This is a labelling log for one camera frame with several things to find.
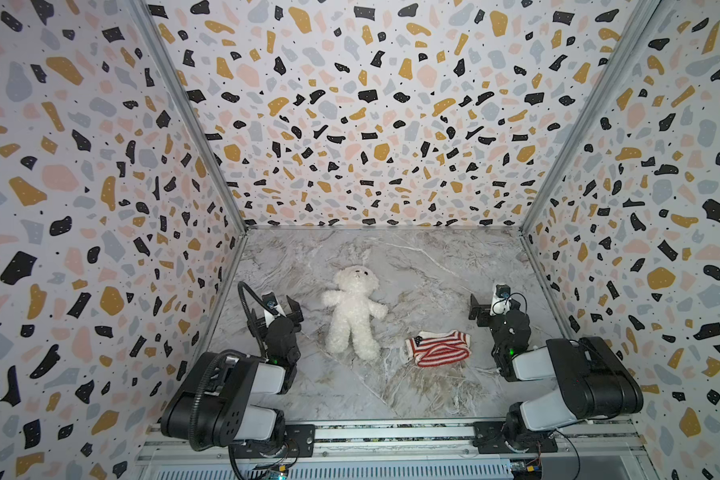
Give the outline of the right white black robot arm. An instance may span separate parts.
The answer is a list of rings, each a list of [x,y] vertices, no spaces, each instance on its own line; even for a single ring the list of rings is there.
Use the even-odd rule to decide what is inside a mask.
[[[510,406],[500,429],[508,447],[524,451],[561,427],[642,410],[640,387],[602,338],[553,338],[532,349],[529,315],[508,286],[499,290],[489,304],[471,296],[468,314],[489,329],[498,373],[508,382],[556,381],[552,391]]]

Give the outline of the red white striped knit sweater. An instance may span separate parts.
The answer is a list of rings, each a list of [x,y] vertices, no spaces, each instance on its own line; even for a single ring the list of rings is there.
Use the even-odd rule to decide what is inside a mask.
[[[422,331],[405,340],[404,354],[420,368],[458,363],[471,356],[471,337],[458,330],[448,333]]]

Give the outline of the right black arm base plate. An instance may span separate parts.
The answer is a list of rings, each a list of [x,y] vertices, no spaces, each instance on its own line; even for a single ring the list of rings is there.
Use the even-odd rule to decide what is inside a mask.
[[[473,424],[472,444],[480,454],[556,453],[552,431],[528,430],[519,420],[479,421]]]

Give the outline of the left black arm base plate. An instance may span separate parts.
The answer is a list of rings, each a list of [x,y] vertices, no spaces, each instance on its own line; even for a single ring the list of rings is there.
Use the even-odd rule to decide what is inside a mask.
[[[269,440],[235,442],[231,449],[236,459],[274,462],[283,458],[310,458],[314,452],[315,434],[314,424],[285,424],[276,427]]]

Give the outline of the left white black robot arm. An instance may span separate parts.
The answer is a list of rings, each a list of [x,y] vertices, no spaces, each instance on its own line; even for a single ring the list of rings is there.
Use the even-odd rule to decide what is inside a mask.
[[[268,312],[247,314],[249,330],[264,348],[262,356],[203,353],[162,413],[164,436],[186,440],[195,451],[249,446],[270,455],[284,445],[282,411],[255,406],[251,396],[283,395],[291,388],[301,358],[297,334],[303,313],[291,298],[290,310],[284,311],[272,293],[264,303]]]

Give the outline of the white plush teddy bear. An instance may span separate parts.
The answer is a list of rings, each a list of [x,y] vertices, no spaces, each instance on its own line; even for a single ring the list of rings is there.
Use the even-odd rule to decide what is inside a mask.
[[[383,320],[388,314],[387,306],[370,298],[379,287],[378,278],[367,267],[355,265],[337,272],[334,283],[338,289],[321,296],[323,305],[333,309],[326,350],[338,354],[352,344],[360,359],[377,360],[381,347],[374,338],[371,320]]]

